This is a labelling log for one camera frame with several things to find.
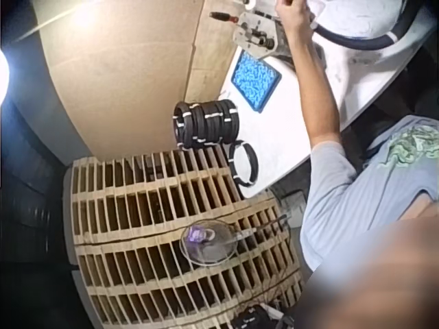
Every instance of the hand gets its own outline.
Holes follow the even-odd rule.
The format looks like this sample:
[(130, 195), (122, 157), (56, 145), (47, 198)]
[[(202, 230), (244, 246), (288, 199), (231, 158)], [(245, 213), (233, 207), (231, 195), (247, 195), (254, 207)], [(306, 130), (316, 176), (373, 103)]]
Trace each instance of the hand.
[(281, 18), (288, 41), (309, 45), (313, 36), (311, 12), (306, 0), (277, 0), (276, 11)]

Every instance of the white table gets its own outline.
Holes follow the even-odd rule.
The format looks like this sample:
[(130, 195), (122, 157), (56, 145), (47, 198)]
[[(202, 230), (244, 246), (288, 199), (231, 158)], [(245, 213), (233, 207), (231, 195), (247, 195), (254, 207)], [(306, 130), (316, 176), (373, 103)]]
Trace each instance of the white table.
[[(381, 51), (354, 51), (314, 35), (313, 40), (325, 52), (326, 72), (340, 109), (342, 130), (392, 83), (435, 28), (435, 18), (423, 8), (404, 38)], [(238, 138), (250, 143), (257, 154), (259, 176), (256, 184), (250, 188), (240, 186), (244, 197), (252, 197), (308, 159), (311, 149), (295, 73), (276, 58), (265, 59), (282, 78), (259, 114), (252, 110), (230, 80), (240, 53), (238, 47), (219, 99), (229, 98), (236, 104), (240, 121)], [(250, 176), (248, 159), (241, 148), (235, 154), (235, 165), (240, 175)]]

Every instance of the blue tray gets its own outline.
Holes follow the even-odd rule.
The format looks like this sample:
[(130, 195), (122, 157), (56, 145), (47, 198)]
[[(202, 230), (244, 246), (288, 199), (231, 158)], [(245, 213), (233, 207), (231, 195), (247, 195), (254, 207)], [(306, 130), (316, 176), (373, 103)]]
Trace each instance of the blue tray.
[(262, 60), (242, 51), (232, 75), (232, 84), (251, 108), (261, 113), (282, 75)]

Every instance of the dark curtain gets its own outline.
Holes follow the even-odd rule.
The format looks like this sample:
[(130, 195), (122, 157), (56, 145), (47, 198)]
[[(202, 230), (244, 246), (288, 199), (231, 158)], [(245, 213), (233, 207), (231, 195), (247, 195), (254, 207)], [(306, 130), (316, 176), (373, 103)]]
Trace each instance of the dark curtain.
[(64, 244), (66, 170), (6, 99), (1, 109), (2, 328), (92, 328)]

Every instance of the wooden rack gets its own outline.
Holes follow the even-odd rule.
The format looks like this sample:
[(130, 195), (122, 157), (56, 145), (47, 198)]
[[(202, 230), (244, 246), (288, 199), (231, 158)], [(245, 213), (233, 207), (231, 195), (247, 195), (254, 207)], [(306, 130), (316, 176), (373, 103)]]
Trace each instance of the wooden rack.
[(269, 193), (242, 199), (221, 147), (73, 163), (71, 219), (80, 271), (105, 328), (229, 328), (245, 307), (293, 305), (301, 277), (289, 231), (274, 223), (216, 267), (193, 265), (179, 240), (219, 219), (236, 230), (279, 216)]

